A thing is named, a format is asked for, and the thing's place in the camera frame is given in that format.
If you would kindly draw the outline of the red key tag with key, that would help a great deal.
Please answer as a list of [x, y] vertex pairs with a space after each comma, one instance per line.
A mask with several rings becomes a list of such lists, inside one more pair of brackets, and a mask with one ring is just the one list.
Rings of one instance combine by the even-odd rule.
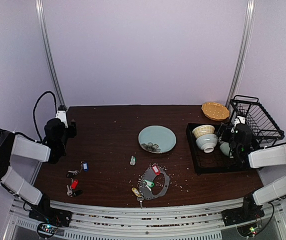
[[152, 166], [152, 170], [156, 176], [160, 174], [160, 170], [156, 165]]

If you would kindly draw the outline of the yellow key tag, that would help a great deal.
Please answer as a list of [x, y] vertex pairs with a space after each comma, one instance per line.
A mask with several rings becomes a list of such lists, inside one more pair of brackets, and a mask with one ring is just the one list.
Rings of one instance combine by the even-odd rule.
[[137, 196], [137, 197], [140, 197], [141, 196], [141, 193], [139, 192], [139, 190], [137, 189], [137, 188], [132, 188], [131, 189], [132, 190], [132, 192]]

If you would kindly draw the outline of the grey leather key holder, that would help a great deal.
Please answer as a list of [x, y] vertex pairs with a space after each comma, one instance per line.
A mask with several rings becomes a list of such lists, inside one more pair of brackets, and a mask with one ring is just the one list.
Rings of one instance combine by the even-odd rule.
[[[154, 174], [152, 166], [157, 166], [159, 168], [159, 175]], [[144, 180], [153, 182], [154, 186], [148, 187]], [[163, 197], [167, 193], [169, 186], [170, 177], [162, 167], [156, 164], [149, 166], [138, 181], [138, 190], [143, 195], [144, 200], [147, 201]]]

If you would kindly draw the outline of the silver key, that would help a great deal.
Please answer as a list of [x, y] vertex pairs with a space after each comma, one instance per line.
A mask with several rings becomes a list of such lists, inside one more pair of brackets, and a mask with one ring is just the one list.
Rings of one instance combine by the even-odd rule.
[[79, 174], [79, 171], [78, 170], [69, 170], [68, 173], [71, 173], [73, 175], [78, 175]]
[[143, 196], [138, 196], [137, 197], [137, 201], [139, 202], [141, 209], [143, 208], [143, 200], [144, 200]]
[[73, 195], [73, 191], [72, 191], [72, 189], [70, 188], [70, 186], [67, 185], [66, 188], [67, 188], [66, 194], [67, 194], [68, 196], [72, 196], [72, 195]]

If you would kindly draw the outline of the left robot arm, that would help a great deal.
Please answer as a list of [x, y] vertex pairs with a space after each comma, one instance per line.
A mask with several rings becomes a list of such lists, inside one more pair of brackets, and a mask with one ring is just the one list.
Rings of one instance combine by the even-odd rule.
[[44, 140], [37, 141], [21, 132], [0, 128], [0, 186], [36, 206], [36, 215], [44, 222], [50, 222], [55, 217], [54, 209], [45, 204], [45, 194], [26, 180], [23, 171], [17, 170], [17, 167], [21, 167], [23, 161], [30, 166], [58, 163], [66, 155], [67, 141], [76, 136], [77, 128], [74, 120], [65, 124], [53, 118], [46, 123], [44, 130]]

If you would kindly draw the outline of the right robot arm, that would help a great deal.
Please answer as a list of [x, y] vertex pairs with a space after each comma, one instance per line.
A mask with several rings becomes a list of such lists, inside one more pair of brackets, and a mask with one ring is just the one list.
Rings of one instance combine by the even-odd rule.
[[[254, 147], [259, 144], [246, 123], [239, 122], [233, 126], [222, 123], [217, 137], [229, 143], [230, 153], [240, 168], [259, 169], [286, 165], [286, 142], [255, 150]], [[249, 221], [265, 203], [282, 197], [286, 197], [286, 175], [246, 195], [243, 206], [239, 209], [239, 217]]]

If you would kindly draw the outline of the green ceramic bowl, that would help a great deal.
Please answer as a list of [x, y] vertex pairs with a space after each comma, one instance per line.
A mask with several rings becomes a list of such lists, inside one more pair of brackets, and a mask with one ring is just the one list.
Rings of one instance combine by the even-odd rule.
[[220, 144], [220, 150], [225, 156], [229, 157], [230, 159], [233, 158], [232, 151], [228, 142], [222, 142]]

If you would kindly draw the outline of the yellow ceramic bowl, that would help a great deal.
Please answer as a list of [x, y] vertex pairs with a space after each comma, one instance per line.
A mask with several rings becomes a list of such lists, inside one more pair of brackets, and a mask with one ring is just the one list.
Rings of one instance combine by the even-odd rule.
[[215, 127], [209, 124], [200, 125], [192, 130], [192, 134], [197, 139], [203, 135], [213, 134]]

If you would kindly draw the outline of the orange dotted plate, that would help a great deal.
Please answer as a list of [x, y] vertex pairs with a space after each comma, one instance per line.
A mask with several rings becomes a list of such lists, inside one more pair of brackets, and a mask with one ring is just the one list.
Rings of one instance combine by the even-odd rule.
[[205, 102], [202, 104], [201, 110], [207, 118], [214, 121], [223, 121], [230, 116], [229, 110], [217, 102]]

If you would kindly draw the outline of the blue key tag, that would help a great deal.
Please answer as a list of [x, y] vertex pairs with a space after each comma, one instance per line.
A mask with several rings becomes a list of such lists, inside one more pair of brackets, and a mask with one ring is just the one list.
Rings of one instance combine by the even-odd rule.
[[81, 169], [84, 171], [84, 172], [87, 172], [88, 171], [88, 163], [87, 162], [81, 162]]

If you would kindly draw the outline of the pale green key tag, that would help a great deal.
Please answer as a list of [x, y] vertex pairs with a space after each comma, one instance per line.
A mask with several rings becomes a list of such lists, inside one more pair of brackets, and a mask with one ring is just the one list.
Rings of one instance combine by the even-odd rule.
[[135, 156], [131, 156], [131, 158], [130, 158], [130, 165], [131, 166], [134, 166], [134, 165], [136, 165], [136, 157]]

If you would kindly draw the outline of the aluminium post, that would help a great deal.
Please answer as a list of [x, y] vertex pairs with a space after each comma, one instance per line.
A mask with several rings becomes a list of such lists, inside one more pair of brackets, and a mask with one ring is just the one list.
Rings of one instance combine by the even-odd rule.
[[246, 54], [249, 49], [251, 35], [252, 35], [255, 6], [256, 6], [255, 0], [247, 1], [247, 9], [246, 9], [245, 20], [244, 20], [243, 34], [242, 34], [240, 49], [238, 53], [238, 58], [236, 61], [236, 67], [235, 67], [234, 75], [232, 78], [231, 87], [230, 87], [228, 97], [226, 100], [226, 106], [228, 106], [230, 100], [237, 94], [238, 89], [240, 87], [243, 70], [245, 67], [245, 58], [246, 58]]
[[60, 105], [65, 105], [65, 101], [63, 98], [63, 94], [59, 85], [56, 69], [54, 66], [54, 61], [53, 61], [53, 56], [50, 48], [50, 42], [49, 42], [49, 37], [48, 37], [48, 32], [47, 32], [47, 27], [46, 27], [46, 19], [45, 19], [45, 13], [44, 13], [44, 7], [43, 7], [43, 1], [42, 0], [36, 0], [35, 1], [35, 6], [36, 6], [36, 14], [38, 17], [38, 22], [40, 26], [40, 31], [42, 35], [42, 40], [43, 40], [43, 45], [44, 45], [44, 50], [45, 50], [45, 56], [46, 56], [46, 61], [51, 77], [51, 81], [54, 87], [54, 91], [56, 93], [57, 100]]

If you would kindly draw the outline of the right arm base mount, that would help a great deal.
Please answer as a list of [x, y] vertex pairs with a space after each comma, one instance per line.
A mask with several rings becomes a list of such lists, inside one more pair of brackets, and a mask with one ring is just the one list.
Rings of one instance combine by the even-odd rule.
[[262, 207], [245, 209], [238, 207], [222, 211], [225, 226], [235, 225], [237, 232], [246, 238], [254, 237], [262, 228], [262, 217], [265, 216]]

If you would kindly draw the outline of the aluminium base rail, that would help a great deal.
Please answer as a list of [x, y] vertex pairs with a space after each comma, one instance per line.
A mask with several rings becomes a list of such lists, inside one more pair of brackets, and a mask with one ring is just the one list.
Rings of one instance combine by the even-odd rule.
[[69, 227], [53, 240], [241, 240], [251, 226], [262, 230], [258, 240], [286, 240], [286, 221], [279, 203], [264, 206], [264, 217], [227, 226], [222, 211], [238, 208], [242, 199], [168, 207], [103, 207], [53, 201], [54, 208], [71, 211]]

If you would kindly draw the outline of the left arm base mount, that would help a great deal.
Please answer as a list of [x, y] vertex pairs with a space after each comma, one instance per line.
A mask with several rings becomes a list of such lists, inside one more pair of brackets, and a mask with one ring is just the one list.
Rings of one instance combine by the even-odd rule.
[[39, 221], [36, 233], [41, 239], [47, 240], [53, 237], [59, 228], [69, 227], [72, 212], [50, 206], [49, 199], [43, 199], [38, 205], [30, 206], [29, 218]]

